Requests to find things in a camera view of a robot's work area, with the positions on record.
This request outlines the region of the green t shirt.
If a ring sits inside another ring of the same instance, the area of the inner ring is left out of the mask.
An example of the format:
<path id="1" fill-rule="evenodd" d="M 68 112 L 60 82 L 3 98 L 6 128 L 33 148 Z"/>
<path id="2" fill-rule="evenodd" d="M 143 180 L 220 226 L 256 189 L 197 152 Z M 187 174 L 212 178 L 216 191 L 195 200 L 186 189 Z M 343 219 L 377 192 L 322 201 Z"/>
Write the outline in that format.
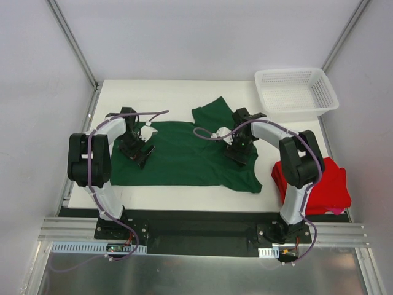
<path id="1" fill-rule="evenodd" d="M 206 141 L 193 134 L 203 127 L 211 132 L 233 128 L 232 110 L 224 98 L 192 110 L 193 121 L 156 121 L 158 133 L 149 144 L 155 150 L 144 168 L 120 152 L 116 140 L 111 155 L 113 186 L 225 186 L 238 192 L 258 194 L 262 184 L 255 175 L 258 157 L 253 148 L 245 166 L 225 156 L 223 141 Z"/>

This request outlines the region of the white plastic basket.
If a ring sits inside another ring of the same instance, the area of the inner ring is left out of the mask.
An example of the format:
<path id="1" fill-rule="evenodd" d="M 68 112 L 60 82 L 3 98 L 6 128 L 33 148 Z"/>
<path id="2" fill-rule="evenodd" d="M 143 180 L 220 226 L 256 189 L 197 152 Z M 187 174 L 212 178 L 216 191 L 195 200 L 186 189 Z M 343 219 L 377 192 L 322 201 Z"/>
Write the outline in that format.
<path id="1" fill-rule="evenodd" d="M 277 122 L 316 120 L 339 107 L 327 75 L 319 68 L 260 70 L 254 79 L 263 112 Z"/>

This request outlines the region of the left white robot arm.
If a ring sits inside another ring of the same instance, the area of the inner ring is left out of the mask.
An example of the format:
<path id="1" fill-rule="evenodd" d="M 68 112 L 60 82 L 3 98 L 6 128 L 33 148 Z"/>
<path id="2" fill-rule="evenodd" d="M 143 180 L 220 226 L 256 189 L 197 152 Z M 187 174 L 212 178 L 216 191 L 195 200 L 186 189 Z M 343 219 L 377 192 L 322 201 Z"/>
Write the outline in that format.
<path id="1" fill-rule="evenodd" d="M 138 127 L 140 113 L 123 107 L 119 113 L 109 113 L 96 128 L 69 137 L 67 174 L 71 181 L 84 188 L 99 211 L 99 218 L 111 221 L 109 232 L 117 239 L 125 238 L 130 224 L 123 220 L 125 209 L 116 196 L 110 178 L 112 162 L 110 146 L 119 141 L 118 149 L 128 160 L 144 168 L 155 146 L 146 146 L 158 133 L 152 121 Z"/>

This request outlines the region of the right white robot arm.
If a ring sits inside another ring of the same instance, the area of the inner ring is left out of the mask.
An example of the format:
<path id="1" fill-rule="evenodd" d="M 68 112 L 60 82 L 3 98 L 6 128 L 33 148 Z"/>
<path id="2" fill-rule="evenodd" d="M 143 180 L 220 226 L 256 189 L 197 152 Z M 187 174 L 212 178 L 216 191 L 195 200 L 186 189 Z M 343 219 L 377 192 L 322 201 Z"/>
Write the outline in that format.
<path id="1" fill-rule="evenodd" d="M 289 243 L 303 229 L 309 195 L 325 171 L 317 139 L 310 130 L 292 131 L 268 120 L 262 113 L 251 115 L 246 108 L 236 110 L 232 118 L 235 128 L 225 139 L 226 157 L 246 165 L 257 140 L 264 140 L 279 150 L 287 189 L 279 218 L 263 230 L 263 237 L 270 242 Z"/>

